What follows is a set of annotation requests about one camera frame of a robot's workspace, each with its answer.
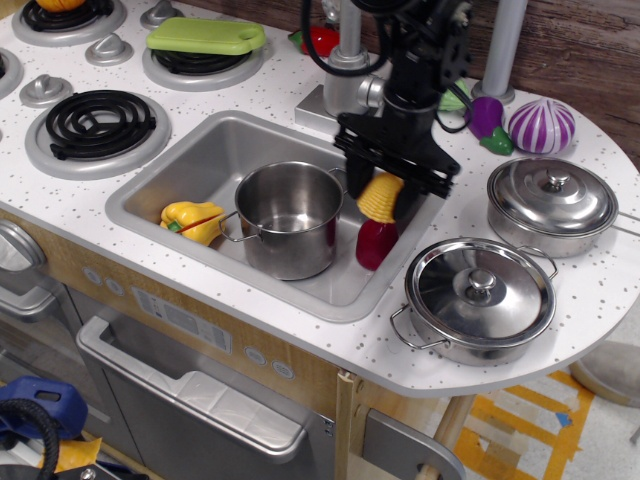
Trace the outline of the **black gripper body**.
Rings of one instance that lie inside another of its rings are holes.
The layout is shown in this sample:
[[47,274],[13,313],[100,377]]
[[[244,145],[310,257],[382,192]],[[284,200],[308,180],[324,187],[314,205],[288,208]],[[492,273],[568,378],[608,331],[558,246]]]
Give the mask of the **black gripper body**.
[[405,182],[420,186],[428,194],[449,196],[460,165],[434,140],[436,102],[416,107],[397,99],[384,102],[382,114],[341,113],[334,145],[359,155]]

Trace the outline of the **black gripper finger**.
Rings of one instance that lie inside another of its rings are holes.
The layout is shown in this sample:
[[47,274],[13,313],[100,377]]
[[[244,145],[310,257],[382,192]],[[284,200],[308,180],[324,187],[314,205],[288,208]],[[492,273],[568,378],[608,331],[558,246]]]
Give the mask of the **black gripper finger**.
[[357,199],[369,184],[374,165],[359,155],[346,156],[347,190],[353,199]]
[[419,185],[406,182],[399,191],[393,207],[393,219],[396,223],[410,221],[424,203],[428,193]]

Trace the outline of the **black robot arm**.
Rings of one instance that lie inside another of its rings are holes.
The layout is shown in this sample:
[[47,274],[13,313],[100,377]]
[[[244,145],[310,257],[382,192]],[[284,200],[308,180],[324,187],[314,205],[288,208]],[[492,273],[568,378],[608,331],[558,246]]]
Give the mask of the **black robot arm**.
[[380,68],[391,64],[378,117],[341,113],[335,145],[346,157],[348,190],[359,197],[376,169],[404,185],[393,208],[404,218],[421,195],[448,196],[459,164],[434,140],[442,95],[465,76],[472,5],[468,1],[359,1],[374,16]]

